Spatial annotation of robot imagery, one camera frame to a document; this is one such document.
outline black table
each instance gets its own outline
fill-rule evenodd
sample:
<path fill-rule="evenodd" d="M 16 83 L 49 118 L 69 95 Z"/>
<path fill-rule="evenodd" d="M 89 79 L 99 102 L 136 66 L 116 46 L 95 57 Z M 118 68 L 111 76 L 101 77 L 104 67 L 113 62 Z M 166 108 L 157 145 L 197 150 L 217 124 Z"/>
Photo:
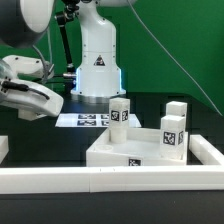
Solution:
<path fill-rule="evenodd" d="M 224 119 L 183 94 L 128 93 L 131 113 L 142 127 L 160 128 L 165 105 L 188 103 L 189 134 L 201 134 L 221 152 Z M 62 113 L 108 113 L 108 105 L 71 101 L 65 96 Z M 85 166 L 85 152 L 105 128 L 58 128 L 57 118 L 33 122 L 17 118 L 17 111 L 0 108 L 0 135 L 9 136 L 4 167 Z M 191 154 L 188 164 L 200 164 Z M 0 195 L 2 224 L 24 223 L 223 223 L 224 191 L 108 192 Z"/>

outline white paper sheet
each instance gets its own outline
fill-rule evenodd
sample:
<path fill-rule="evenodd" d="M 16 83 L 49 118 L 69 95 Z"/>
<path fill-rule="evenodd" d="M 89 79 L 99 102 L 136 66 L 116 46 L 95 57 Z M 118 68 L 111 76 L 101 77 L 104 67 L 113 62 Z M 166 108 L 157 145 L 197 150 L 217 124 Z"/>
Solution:
<path fill-rule="evenodd" d="M 108 127 L 109 114 L 60 114 L 56 127 Z M 140 128 L 141 124 L 135 114 L 129 116 L 129 126 Z"/>

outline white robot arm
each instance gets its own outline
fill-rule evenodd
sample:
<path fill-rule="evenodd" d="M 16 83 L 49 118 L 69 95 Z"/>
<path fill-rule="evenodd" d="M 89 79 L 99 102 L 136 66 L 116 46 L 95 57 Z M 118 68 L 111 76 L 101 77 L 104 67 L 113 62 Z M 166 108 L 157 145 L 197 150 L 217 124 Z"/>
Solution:
<path fill-rule="evenodd" d="M 121 70 L 116 64 L 115 26 L 97 13 L 97 7 L 121 7 L 127 0 L 80 1 L 76 12 L 82 32 L 82 63 L 77 68 L 74 100 L 92 103 L 108 102 L 125 95 L 121 87 Z"/>
<path fill-rule="evenodd" d="M 1 0 L 0 44 L 15 48 L 30 47 L 45 33 L 55 0 Z M 30 113 L 57 116 L 63 98 L 37 83 L 20 80 L 14 69 L 0 60 L 0 104 Z"/>

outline green background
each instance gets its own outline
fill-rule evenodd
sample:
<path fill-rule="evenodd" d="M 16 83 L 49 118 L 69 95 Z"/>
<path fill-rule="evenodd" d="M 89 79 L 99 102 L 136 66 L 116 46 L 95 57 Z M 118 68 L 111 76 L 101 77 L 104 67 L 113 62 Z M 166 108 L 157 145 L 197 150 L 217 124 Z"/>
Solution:
<path fill-rule="evenodd" d="M 138 0 L 134 8 L 147 27 L 194 77 L 224 114 L 224 1 L 223 0 Z M 58 0 L 55 12 L 63 10 Z M 117 28 L 117 64 L 123 87 L 129 92 L 187 93 L 210 103 L 148 35 L 129 7 L 99 8 L 99 14 Z M 66 70 L 59 28 L 50 23 L 55 72 Z M 81 32 L 78 20 L 67 24 L 72 57 L 81 63 Z M 47 37 L 37 44 L 49 59 Z M 9 54 L 36 56 L 31 49 L 0 48 Z"/>

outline cable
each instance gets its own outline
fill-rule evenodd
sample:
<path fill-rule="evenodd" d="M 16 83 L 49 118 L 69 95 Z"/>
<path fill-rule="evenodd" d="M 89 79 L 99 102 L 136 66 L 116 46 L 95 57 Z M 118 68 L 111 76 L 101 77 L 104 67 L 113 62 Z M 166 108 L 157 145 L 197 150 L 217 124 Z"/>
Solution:
<path fill-rule="evenodd" d="M 50 80 L 55 79 L 55 78 L 63 78 L 63 76 L 62 75 L 54 75 Z M 32 80 L 32 82 L 40 82 L 41 80 L 42 80 L 41 78 L 35 78 Z"/>
<path fill-rule="evenodd" d="M 50 97 L 48 95 L 46 95 L 45 93 L 43 93 L 39 90 L 30 88 L 28 85 L 25 85 L 25 84 L 18 84 L 18 83 L 11 82 L 11 81 L 4 81 L 1 83 L 1 86 L 7 90 L 13 89 L 13 90 L 18 90 L 18 91 L 22 91 L 22 92 L 28 92 L 28 91 L 35 92 L 41 96 L 44 96 L 47 100 L 50 99 Z"/>
<path fill-rule="evenodd" d="M 52 56 L 52 44 L 51 44 L 51 31 L 50 27 L 47 29 L 47 41 L 48 41 L 48 48 L 49 48 L 49 60 L 50 63 L 52 64 L 53 62 L 53 56 Z"/>
<path fill-rule="evenodd" d="M 211 100 L 211 98 L 206 94 L 206 92 L 203 90 L 203 88 L 200 86 L 200 84 L 186 71 L 186 69 L 173 57 L 173 55 L 163 46 L 163 44 L 156 38 L 156 36 L 148 29 L 148 27 L 145 25 L 145 23 L 141 20 L 138 13 L 132 6 L 129 0 L 127 0 L 132 12 L 134 13 L 137 20 L 140 22 L 140 24 L 145 28 L 145 30 L 149 33 L 149 35 L 152 37 L 152 39 L 165 51 L 165 53 L 175 62 L 175 64 L 193 81 L 193 83 L 199 88 L 199 90 L 203 93 L 203 95 L 206 97 L 206 99 L 211 103 L 213 108 L 216 110 L 216 112 L 223 116 L 222 113 L 219 111 L 219 109 L 216 107 L 214 102 Z"/>
<path fill-rule="evenodd" d="M 47 82 L 46 85 L 47 84 L 65 84 L 65 82 L 64 81 L 61 81 L 61 82 L 59 82 L 59 81 L 58 82 L 57 81 L 52 81 L 52 82 Z"/>
<path fill-rule="evenodd" d="M 39 55 L 40 57 L 40 60 L 43 64 L 43 68 L 44 68 L 44 76 L 42 78 L 42 83 L 46 83 L 47 81 L 47 77 L 48 77 L 48 69 L 47 69 L 47 65 L 45 63 L 45 59 L 44 59 L 44 56 L 42 55 L 42 53 L 40 52 L 40 50 L 36 47 L 36 46 L 32 46 L 32 48 L 37 52 L 37 54 Z"/>

